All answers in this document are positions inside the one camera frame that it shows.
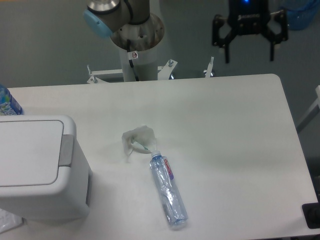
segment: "black object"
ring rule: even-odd
[[[320,203],[303,204],[302,210],[308,228],[320,229]]]
[[[224,48],[225,62],[229,63],[229,44],[237,35],[262,34],[270,42],[270,61],[274,60],[275,45],[288,40],[288,23],[285,9],[270,13],[268,0],[229,0],[229,16],[217,14],[213,20],[212,45]],[[281,26],[281,32],[275,34],[268,22],[273,19]],[[225,24],[231,31],[220,38],[219,30]]]

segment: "bottle cap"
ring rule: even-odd
[[[160,151],[153,151],[151,153],[151,157],[153,158],[154,156],[157,156],[157,155],[161,155],[161,152]]]

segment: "red label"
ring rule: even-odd
[[[167,170],[167,172],[169,174],[170,179],[171,180],[174,179],[174,174],[172,173],[172,170],[170,168],[169,162],[168,162],[168,160],[166,158],[164,159],[164,165],[165,165],[165,168],[166,168],[166,170]]]

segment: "white paper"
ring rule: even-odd
[[[0,209],[0,233],[22,225],[22,217]]]

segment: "bolt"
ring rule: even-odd
[[[86,68],[88,69],[89,77],[91,77],[92,72],[91,72],[91,70],[90,70],[90,66],[87,65]]]

